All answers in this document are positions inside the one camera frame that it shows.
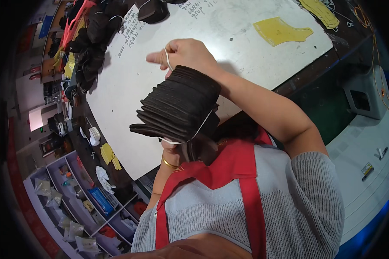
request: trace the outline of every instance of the woman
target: woman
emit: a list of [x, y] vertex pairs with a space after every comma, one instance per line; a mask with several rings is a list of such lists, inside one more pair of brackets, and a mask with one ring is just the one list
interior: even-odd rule
[[344, 207], [316, 126], [289, 99], [223, 71], [205, 45], [177, 39], [148, 62], [213, 78], [262, 130], [254, 145], [220, 143], [218, 158], [183, 163], [165, 141], [147, 210], [125, 258], [334, 258]]

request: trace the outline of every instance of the orange electrical wire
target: orange electrical wire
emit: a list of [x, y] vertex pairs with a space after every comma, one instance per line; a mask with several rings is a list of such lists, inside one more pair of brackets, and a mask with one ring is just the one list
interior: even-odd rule
[[[359, 17], [358, 10], [360, 11], [360, 14], [362, 15], [363, 20]], [[389, 95], [387, 94], [386, 88], [384, 87], [384, 84], [383, 84], [382, 73], [380, 73], [380, 80], [382, 81], [382, 89], [381, 89], [381, 91], [379, 91], [378, 85], [376, 83], [376, 78], [375, 78], [375, 68], [374, 68], [375, 49], [376, 49], [376, 52], [377, 52], [377, 55], [378, 55], [379, 68], [381, 67], [380, 66], [380, 58], [379, 58], [379, 49], [378, 49], [378, 45], [377, 45], [377, 42], [376, 42], [375, 31], [373, 29], [372, 24], [370, 23], [370, 20], [369, 20], [368, 16], [365, 14], [365, 12], [363, 11], [363, 9], [362, 9], [362, 7], [360, 5], [354, 7], [353, 11], [354, 11], [354, 15], [356, 16], [358, 21], [362, 24], [362, 26], [364, 28], [370, 28], [371, 31], [372, 31], [372, 34], [373, 34], [373, 49], [372, 49], [373, 81], [375, 82], [376, 90], [378, 91], [378, 95], [380, 96], [380, 99], [382, 100], [383, 104], [386, 106], [387, 110], [389, 111], [389, 107], [386, 105], [386, 103], [383, 100], [383, 97], [386, 94], [387, 100], [389, 101]]]

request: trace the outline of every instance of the gray knit sweater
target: gray knit sweater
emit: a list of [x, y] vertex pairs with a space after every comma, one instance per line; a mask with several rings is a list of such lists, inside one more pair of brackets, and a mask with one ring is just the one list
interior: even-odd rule
[[[267, 235], [267, 258], [334, 258], [344, 206], [334, 164], [307, 152], [290, 159], [278, 149], [254, 146]], [[239, 180], [211, 190], [195, 180], [166, 200], [170, 242], [208, 232], [251, 251]], [[156, 207], [140, 218], [131, 252], [156, 247]]]

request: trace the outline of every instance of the pink plastic basket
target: pink plastic basket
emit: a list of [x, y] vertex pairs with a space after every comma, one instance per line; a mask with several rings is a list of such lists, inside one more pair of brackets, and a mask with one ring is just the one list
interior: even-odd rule
[[78, 27], [79, 20], [88, 14], [89, 9], [97, 5], [91, 0], [85, 0], [84, 3], [82, 4], [81, 8], [79, 9], [78, 13], [76, 14], [76, 17], [70, 22], [70, 25], [67, 24], [66, 20], [66, 26], [65, 30], [63, 32], [63, 37], [61, 39], [61, 44], [63, 46], [63, 49], [66, 49], [66, 45], [68, 42], [70, 42], [73, 39], [73, 35], [75, 34], [76, 28]]

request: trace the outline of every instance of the bracelet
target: bracelet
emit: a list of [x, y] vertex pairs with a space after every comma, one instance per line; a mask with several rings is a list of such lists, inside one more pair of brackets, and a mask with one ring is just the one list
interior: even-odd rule
[[173, 168], [173, 169], [178, 168], [178, 166], [172, 165], [172, 164], [170, 164], [169, 162], [167, 162], [166, 159], [164, 159], [163, 156], [161, 156], [161, 159], [163, 160], [163, 162], [164, 162], [168, 167]]

